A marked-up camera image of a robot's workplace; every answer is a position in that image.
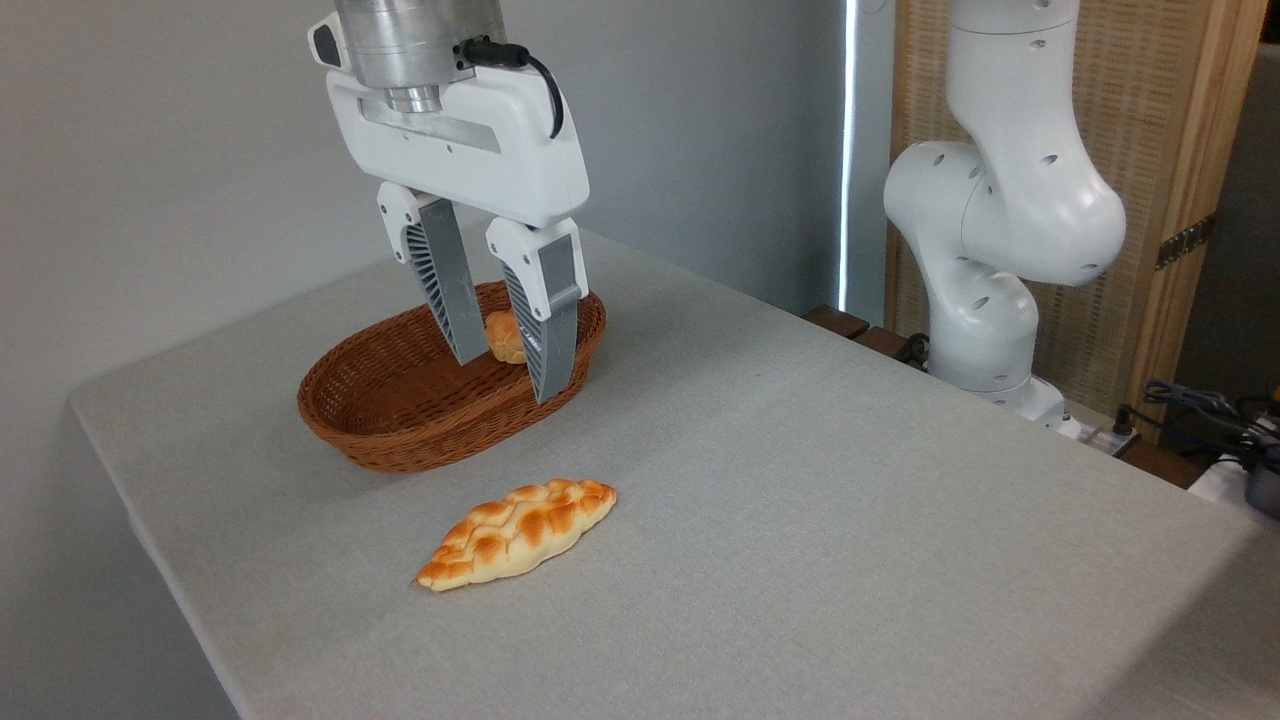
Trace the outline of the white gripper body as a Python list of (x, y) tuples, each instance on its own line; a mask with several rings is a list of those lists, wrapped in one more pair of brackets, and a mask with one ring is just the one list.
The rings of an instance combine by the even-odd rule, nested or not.
[(572, 117), (552, 138), (550, 95), (535, 70), (481, 67), (422, 114), (392, 110), (342, 70), (328, 72), (326, 87), (347, 149), (370, 176), (535, 227), (588, 200)]

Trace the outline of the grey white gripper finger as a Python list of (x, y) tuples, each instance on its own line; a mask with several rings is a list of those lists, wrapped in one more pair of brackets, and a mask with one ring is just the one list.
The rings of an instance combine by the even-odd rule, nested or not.
[(589, 293), (579, 228), (571, 218), (538, 229), (498, 217), (486, 241), (503, 264), (532, 389), (544, 404), (570, 384), (579, 300)]
[(378, 206), (398, 263), (408, 265), (461, 365), (489, 351), (483, 314), (449, 199), (381, 183)]

